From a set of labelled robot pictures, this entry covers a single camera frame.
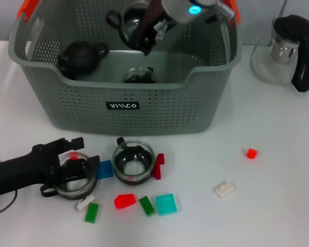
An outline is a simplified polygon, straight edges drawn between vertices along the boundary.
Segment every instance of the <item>basket label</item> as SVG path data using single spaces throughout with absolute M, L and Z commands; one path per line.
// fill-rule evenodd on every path
M 131 102 L 106 102 L 108 110 L 139 110 L 140 103 L 137 101 Z

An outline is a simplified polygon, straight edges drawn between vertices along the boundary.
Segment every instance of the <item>teal building block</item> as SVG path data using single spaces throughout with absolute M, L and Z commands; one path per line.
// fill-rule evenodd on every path
M 159 215 L 177 213 L 177 208 L 173 194 L 156 197 L 156 204 Z

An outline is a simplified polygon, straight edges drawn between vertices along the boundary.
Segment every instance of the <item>red plastic clip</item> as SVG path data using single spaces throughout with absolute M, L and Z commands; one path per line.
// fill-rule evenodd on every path
M 153 173 L 152 173 L 152 176 L 156 180 L 160 180 L 161 179 L 160 165 L 164 165 L 164 164 L 165 164 L 165 156 L 164 156 L 163 153 L 160 153 L 157 156 L 156 163 L 154 165 L 154 169 L 153 169 Z
M 114 200 L 116 209 L 123 209 L 136 203 L 134 194 L 119 195 Z
M 256 150 L 250 148 L 250 149 L 248 150 L 246 156 L 247 156 L 248 158 L 254 159 L 254 158 L 256 157 L 257 154 L 258 154 L 258 152 L 257 152 Z
M 78 159 L 78 152 L 70 152 L 70 160 L 77 160 Z
M 17 19 L 21 17 L 22 13 L 25 13 L 26 16 L 24 17 L 24 21 L 27 22 L 31 18 L 39 2 L 40 0 L 24 0 L 17 14 Z
M 225 4 L 227 4 L 230 8 L 232 8 L 233 11 L 235 11 L 237 23 L 240 24 L 241 23 L 241 14 L 239 12 L 236 0 L 225 0 Z M 232 26 L 235 25 L 234 19 L 231 19 L 230 23 L 231 23 Z

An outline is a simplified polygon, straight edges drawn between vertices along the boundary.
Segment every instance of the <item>gray wall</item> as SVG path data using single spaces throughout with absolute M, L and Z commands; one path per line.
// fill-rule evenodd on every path
M 309 19 L 309 0 L 288 1 L 286 14 L 294 13 Z M 0 0 L 0 40 L 9 39 L 11 26 L 22 2 L 23 0 Z M 245 44 L 254 44 L 258 40 L 264 27 L 279 14 L 282 4 L 283 0 L 238 0 Z

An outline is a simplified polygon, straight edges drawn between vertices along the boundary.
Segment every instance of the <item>red building block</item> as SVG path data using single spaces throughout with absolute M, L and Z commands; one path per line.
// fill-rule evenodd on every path
M 248 158 L 254 159 L 254 158 L 256 157 L 257 154 L 258 154 L 258 152 L 257 152 L 256 150 L 250 148 L 250 149 L 248 150 L 246 156 L 247 156 Z
M 165 156 L 164 156 L 163 153 L 160 153 L 157 156 L 156 163 L 154 165 L 154 169 L 153 169 L 153 173 L 152 173 L 152 176 L 156 180 L 160 180 L 161 179 L 160 165 L 164 165 L 164 164 L 165 164 Z
M 119 195 L 114 200 L 116 209 L 123 209 L 136 203 L 134 194 Z

